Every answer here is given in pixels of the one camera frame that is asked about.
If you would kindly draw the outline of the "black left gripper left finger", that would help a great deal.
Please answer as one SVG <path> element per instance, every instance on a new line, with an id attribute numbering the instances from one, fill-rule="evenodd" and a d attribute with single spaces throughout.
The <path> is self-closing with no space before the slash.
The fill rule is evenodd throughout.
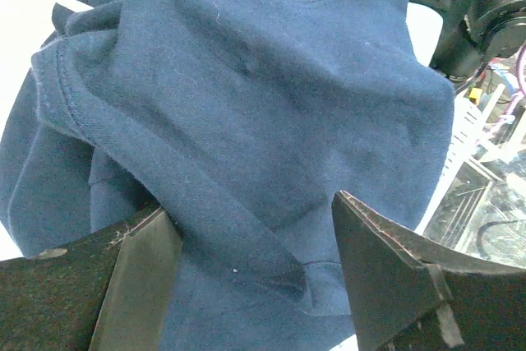
<path id="1" fill-rule="evenodd" d="M 167 212 L 1 263 L 3 350 L 156 350 L 182 250 Z"/>

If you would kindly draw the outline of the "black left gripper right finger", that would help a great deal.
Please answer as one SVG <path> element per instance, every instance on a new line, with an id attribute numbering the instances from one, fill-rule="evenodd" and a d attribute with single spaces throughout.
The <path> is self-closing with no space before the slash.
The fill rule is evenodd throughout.
<path id="1" fill-rule="evenodd" d="M 523 350 L 525 271 L 443 247 L 345 191 L 332 203 L 361 350 Z"/>

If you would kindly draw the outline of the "navy blue t-shirt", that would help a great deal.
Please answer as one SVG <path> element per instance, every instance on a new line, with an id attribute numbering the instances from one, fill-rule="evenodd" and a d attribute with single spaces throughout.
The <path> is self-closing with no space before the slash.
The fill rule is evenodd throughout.
<path id="1" fill-rule="evenodd" d="M 408 2 L 56 6 L 2 136 L 3 225 L 32 256 L 158 201 L 183 237 L 161 349 L 331 349 L 334 194 L 412 229 L 450 144 Z"/>

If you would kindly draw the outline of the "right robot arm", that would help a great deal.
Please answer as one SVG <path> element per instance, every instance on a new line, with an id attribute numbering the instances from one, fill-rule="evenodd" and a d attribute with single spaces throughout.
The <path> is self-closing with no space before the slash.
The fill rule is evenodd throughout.
<path id="1" fill-rule="evenodd" d="M 525 0 L 411 0 L 443 19 L 431 68 L 456 90 L 475 81 L 494 58 L 510 58 L 525 43 Z"/>

